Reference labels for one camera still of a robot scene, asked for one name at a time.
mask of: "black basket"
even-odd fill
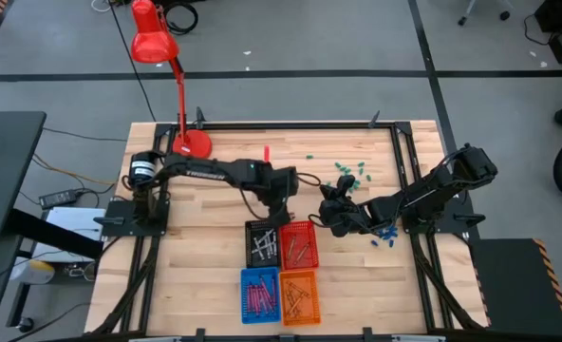
[[[272,234],[276,238],[276,256],[271,254],[271,258],[268,258],[267,253],[263,250],[262,257],[259,253],[252,254],[252,250],[256,249],[255,242],[253,238],[257,240],[261,239],[266,235],[268,231],[273,229]],[[248,268],[256,267],[279,267],[281,266],[281,250],[279,249],[279,229],[270,225],[265,220],[255,220],[245,222],[245,259],[247,261]]]

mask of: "plastic basket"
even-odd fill
[[[241,321],[243,324],[281,320],[279,271],[276,267],[241,270]]]
[[[269,234],[269,237],[272,239],[274,235],[276,241],[272,246],[274,252],[261,250],[254,253],[253,251],[257,249],[254,239],[260,240],[270,230],[272,230],[272,233]],[[276,227],[271,226],[264,220],[245,222],[245,259],[248,268],[281,266],[278,231]]]
[[[283,270],[319,267],[317,240],[311,221],[297,221],[279,229]]]
[[[321,323],[319,295],[314,270],[281,272],[283,325],[301,326]]]

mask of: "chair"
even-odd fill
[[[467,22],[467,18],[469,18],[469,15],[471,14],[471,10],[473,10],[473,7],[475,6],[475,3],[477,1],[478,0],[471,0],[471,2],[469,2],[469,7],[467,8],[467,11],[464,13],[464,15],[459,20],[460,26],[464,26],[464,23]],[[498,1],[502,1],[505,4],[506,7],[508,7],[509,9],[513,9],[513,5],[511,5],[509,0],[498,0]],[[500,20],[505,21],[505,20],[509,19],[510,16],[511,16],[511,13],[509,11],[505,10],[500,14]]]

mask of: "blue basket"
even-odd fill
[[[262,281],[267,289],[268,296],[261,293],[260,296],[248,299],[250,285],[261,287]],[[272,323],[281,321],[281,304],[279,303],[279,271],[276,267],[264,267],[241,270],[241,321],[243,324]]]

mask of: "lamp shade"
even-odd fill
[[[136,0],[131,6],[138,33],[131,43],[131,57],[141,63],[161,63],[174,59],[179,47],[159,19],[157,8],[150,0]]]

